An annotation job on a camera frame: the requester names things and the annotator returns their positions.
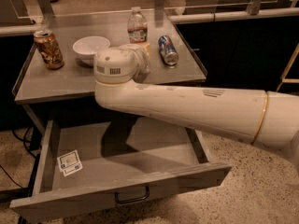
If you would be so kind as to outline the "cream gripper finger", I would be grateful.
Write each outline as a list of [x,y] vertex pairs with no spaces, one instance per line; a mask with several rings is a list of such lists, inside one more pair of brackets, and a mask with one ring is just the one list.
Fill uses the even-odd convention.
[[147,53],[148,58],[150,59],[151,58],[151,45],[150,45],[150,43],[149,42],[142,43],[142,47],[144,48],[144,50]]

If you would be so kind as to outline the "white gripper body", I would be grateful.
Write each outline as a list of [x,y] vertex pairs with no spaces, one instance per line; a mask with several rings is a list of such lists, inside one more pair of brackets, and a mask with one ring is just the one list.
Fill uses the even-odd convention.
[[142,43],[125,44],[121,46],[122,49],[130,50],[137,59],[137,71],[134,75],[134,81],[143,82],[150,73],[150,59],[146,51],[142,47]]

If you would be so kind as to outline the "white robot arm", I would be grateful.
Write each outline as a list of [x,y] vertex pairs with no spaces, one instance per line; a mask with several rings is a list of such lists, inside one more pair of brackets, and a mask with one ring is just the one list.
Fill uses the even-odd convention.
[[299,97],[259,90],[142,84],[148,67],[137,44],[93,58],[95,100],[107,109],[171,122],[276,152],[299,168]]

